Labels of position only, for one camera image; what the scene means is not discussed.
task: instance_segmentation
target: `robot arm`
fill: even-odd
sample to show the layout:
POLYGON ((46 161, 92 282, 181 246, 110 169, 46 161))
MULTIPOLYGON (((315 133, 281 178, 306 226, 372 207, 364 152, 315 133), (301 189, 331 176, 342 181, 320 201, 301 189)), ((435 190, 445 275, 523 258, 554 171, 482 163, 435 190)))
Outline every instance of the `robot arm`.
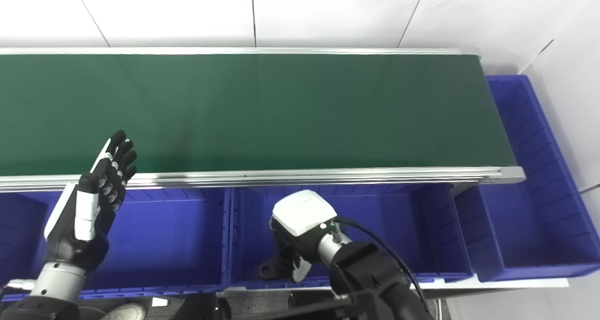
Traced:
POLYGON ((331 303, 331 309, 338 307, 330 313, 334 318, 366 314, 367 318, 432 320, 424 299, 410 290, 412 274, 405 264, 371 242, 351 241, 340 222, 360 227, 337 216, 326 200, 310 190, 281 199, 270 221, 279 251, 259 267, 259 276, 300 282, 311 264, 323 262, 330 268, 333 292, 351 299, 331 303))
POLYGON ((119 130, 105 143, 89 173, 68 183, 45 226, 45 264, 35 286, 20 305, 1 320, 77 319, 72 303, 86 276, 103 262, 114 213, 125 198, 127 182, 137 169, 133 143, 119 130))

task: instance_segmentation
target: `white wall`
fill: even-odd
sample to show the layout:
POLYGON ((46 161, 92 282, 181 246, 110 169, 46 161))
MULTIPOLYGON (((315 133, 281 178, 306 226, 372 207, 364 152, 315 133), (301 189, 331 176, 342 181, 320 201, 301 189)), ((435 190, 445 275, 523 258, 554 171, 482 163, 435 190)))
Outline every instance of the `white wall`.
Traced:
POLYGON ((587 1, 0 0, 0 47, 465 47, 518 73, 587 1))
MULTIPOLYGON (((591 0, 524 70, 580 190, 600 184, 600 0, 591 0)), ((600 188, 582 194, 600 230, 600 188)), ((600 272, 570 288, 516 290, 449 301, 454 320, 597 320, 600 272)))

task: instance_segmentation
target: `metal cylinder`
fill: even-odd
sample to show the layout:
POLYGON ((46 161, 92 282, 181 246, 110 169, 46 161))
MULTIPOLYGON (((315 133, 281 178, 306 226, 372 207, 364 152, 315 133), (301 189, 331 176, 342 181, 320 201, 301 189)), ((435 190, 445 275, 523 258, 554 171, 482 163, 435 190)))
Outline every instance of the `metal cylinder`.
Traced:
POLYGON ((331 266, 331 261, 336 255, 336 252, 349 242, 351 242, 351 239, 341 232, 324 235, 323 238, 321 238, 321 241, 319 241, 318 247, 321 261, 328 267, 331 266))
POLYGON ((64 262, 48 262, 39 273, 31 295, 73 301, 81 293, 84 282, 84 269, 64 262))

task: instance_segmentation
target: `black cable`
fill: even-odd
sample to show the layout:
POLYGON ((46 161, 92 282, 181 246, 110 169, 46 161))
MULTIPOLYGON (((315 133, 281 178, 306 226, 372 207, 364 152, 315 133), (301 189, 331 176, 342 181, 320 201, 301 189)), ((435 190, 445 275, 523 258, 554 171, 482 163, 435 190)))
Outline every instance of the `black cable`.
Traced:
POLYGON ((400 256, 398 256, 398 254, 396 254, 396 251, 394 251, 394 249, 392 249, 387 243, 385 243, 385 241, 383 239, 381 239, 373 231, 358 224, 358 222, 356 220, 337 216, 333 219, 333 221, 336 223, 352 226, 353 228, 357 228, 358 230, 366 233, 369 237, 375 239, 375 241, 377 243, 379 243, 379 245, 381 245, 381 247, 383 247, 387 252, 389 252, 394 257, 394 259, 398 262, 398 265, 400 266, 400 268, 409 277, 409 280, 411 280, 412 284, 414 285, 414 289, 416 290, 416 294, 419 295, 419 298, 423 301, 423 306, 425 307, 426 312, 429 313, 429 308, 427 307, 427 301, 425 299, 425 295, 423 294, 423 290, 419 286, 419 282, 416 280, 416 278, 414 278, 414 275, 413 275, 411 269, 409 269, 409 266, 402 260, 402 258, 400 258, 400 256))

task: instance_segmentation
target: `blue storage bin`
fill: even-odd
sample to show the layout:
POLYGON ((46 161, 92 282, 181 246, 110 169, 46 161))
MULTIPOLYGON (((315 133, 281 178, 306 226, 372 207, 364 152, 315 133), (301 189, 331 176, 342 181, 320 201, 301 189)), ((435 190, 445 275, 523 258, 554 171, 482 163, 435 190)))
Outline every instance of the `blue storage bin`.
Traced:
POLYGON ((600 241, 527 76, 489 86, 527 180, 456 197, 481 281, 576 277, 600 268, 600 241))
MULTIPOLYGON (((0 284, 37 277, 46 245, 43 228, 59 195, 0 194, 0 284)), ((229 196, 229 189, 222 188, 129 190, 109 233, 109 253, 88 277, 81 297, 225 288, 229 196)))
MULTIPOLYGON (((232 285, 247 288, 314 287, 329 284, 328 270, 313 265, 306 280, 264 282, 257 267, 276 252, 269 228, 275 203, 309 188, 323 196, 341 216, 377 233, 407 262, 420 281, 471 277, 465 242, 449 184, 379 184, 235 188, 232 196, 232 285)), ((372 240, 347 228, 356 241, 372 240)))

